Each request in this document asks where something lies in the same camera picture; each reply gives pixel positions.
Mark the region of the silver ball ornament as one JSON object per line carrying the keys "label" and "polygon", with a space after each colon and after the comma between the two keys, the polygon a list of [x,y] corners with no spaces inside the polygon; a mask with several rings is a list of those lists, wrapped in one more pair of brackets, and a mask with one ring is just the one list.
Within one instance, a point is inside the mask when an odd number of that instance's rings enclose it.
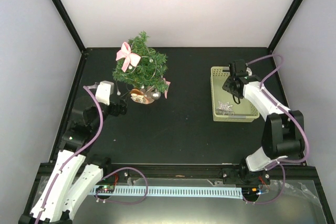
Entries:
{"label": "silver ball ornament", "polygon": [[161,92],[154,90],[151,92],[151,98],[153,100],[158,100],[161,97]]}

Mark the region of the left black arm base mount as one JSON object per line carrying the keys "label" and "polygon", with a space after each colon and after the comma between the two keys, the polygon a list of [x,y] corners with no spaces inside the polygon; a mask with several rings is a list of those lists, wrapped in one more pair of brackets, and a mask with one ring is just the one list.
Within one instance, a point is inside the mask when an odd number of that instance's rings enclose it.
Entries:
{"label": "left black arm base mount", "polygon": [[92,190],[94,197],[103,201],[109,199],[114,193],[119,180],[118,173],[110,175],[113,171],[111,158],[94,155],[89,158],[89,164],[97,165],[103,171],[102,179]]}

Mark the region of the small green christmas tree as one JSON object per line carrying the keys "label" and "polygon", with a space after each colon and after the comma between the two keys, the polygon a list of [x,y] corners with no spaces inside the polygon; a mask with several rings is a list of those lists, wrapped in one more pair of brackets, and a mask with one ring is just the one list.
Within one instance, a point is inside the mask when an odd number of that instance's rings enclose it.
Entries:
{"label": "small green christmas tree", "polygon": [[132,85],[136,89],[151,86],[164,93],[163,78],[168,69],[166,65],[167,56],[149,47],[147,45],[148,38],[147,33],[142,31],[136,37],[125,41],[131,46],[133,53],[141,56],[141,60],[136,67],[129,65],[126,72],[121,70],[124,59],[116,61],[113,78],[117,82]]}

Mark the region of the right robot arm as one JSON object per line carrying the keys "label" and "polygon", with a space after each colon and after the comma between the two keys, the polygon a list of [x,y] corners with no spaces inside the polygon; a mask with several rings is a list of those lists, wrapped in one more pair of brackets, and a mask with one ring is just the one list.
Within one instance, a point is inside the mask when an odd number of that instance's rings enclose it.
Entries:
{"label": "right robot arm", "polygon": [[277,101],[257,76],[230,76],[222,89],[230,93],[235,102],[247,99],[265,120],[261,147],[239,164],[238,176],[242,183],[254,184],[259,175],[282,160],[308,150],[303,114]]}

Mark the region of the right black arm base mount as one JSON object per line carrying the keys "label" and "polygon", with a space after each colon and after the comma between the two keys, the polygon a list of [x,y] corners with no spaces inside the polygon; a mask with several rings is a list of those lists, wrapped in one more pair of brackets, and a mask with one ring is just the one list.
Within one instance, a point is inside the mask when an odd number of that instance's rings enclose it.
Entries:
{"label": "right black arm base mount", "polygon": [[270,179],[265,177],[266,173],[250,172],[249,170],[240,171],[239,169],[224,168],[219,172],[219,177],[227,184],[235,185],[261,185],[270,184]]}

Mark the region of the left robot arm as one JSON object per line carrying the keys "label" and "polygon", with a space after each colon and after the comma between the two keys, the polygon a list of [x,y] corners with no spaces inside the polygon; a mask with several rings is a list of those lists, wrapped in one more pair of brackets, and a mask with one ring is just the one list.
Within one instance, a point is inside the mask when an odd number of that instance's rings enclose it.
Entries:
{"label": "left robot arm", "polygon": [[108,116],[125,115],[128,99],[104,104],[88,95],[72,107],[69,127],[61,138],[51,176],[35,206],[19,218],[19,223],[72,223],[80,205],[99,181],[113,174],[111,160],[87,159],[93,140],[101,133]]}

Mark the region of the pink felt bow ornament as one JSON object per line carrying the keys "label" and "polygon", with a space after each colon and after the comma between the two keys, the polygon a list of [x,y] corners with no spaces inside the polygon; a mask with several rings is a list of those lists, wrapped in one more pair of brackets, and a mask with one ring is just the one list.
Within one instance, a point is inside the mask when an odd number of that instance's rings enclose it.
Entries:
{"label": "pink felt bow ornament", "polygon": [[131,65],[132,67],[136,67],[139,64],[141,56],[133,53],[131,50],[131,46],[127,42],[124,42],[120,50],[116,54],[116,61],[119,61],[121,59],[124,59],[121,70],[123,72],[126,72],[129,65]]}

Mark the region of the pink paper ornament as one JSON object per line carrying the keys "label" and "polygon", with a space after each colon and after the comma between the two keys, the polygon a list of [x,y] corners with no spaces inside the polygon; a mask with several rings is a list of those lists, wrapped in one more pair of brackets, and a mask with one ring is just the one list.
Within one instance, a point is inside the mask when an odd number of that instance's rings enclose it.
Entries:
{"label": "pink paper ornament", "polygon": [[167,81],[166,78],[163,78],[163,82],[165,84],[164,97],[167,99],[167,94],[168,94],[169,86],[171,83]]}

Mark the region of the gingerbread figure ornament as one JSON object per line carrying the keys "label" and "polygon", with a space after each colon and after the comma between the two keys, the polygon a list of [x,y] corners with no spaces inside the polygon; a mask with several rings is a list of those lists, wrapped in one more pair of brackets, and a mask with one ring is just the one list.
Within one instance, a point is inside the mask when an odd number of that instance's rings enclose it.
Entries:
{"label": "gingerbread figure ornament", "polygon": [[132,101],[140,104],[147,104],[148,100],[145,96],[145,93],[143,93],[141,90],[138,89],[132,89],[130,91],[130,98]]}

